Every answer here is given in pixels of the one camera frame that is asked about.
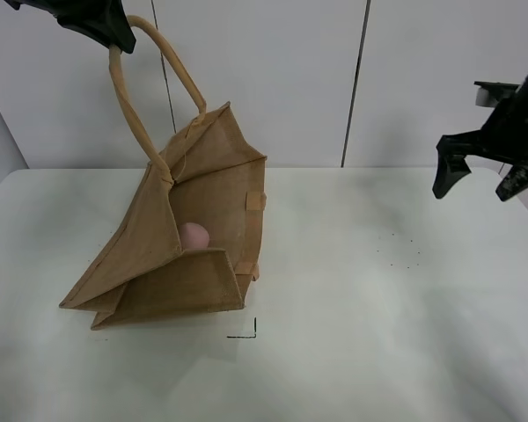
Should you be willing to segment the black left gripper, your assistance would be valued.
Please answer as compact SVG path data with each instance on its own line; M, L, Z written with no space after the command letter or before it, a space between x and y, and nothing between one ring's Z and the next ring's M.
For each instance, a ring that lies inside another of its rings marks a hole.
M56 17L60 26L97 41L103 47L116 46L131 54L136 37L120 0L5 0L18 11L22 5Z

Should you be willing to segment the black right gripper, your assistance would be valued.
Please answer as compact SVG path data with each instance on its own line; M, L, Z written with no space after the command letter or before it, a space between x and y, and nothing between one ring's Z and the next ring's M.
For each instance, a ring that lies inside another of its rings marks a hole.
M442 199L471 170L466 156L476 155L515 164L495 190L504 202L528 189L528 75L519 85L476 81L478 106L494 111L479 135L443 135L437 151L432 192Z

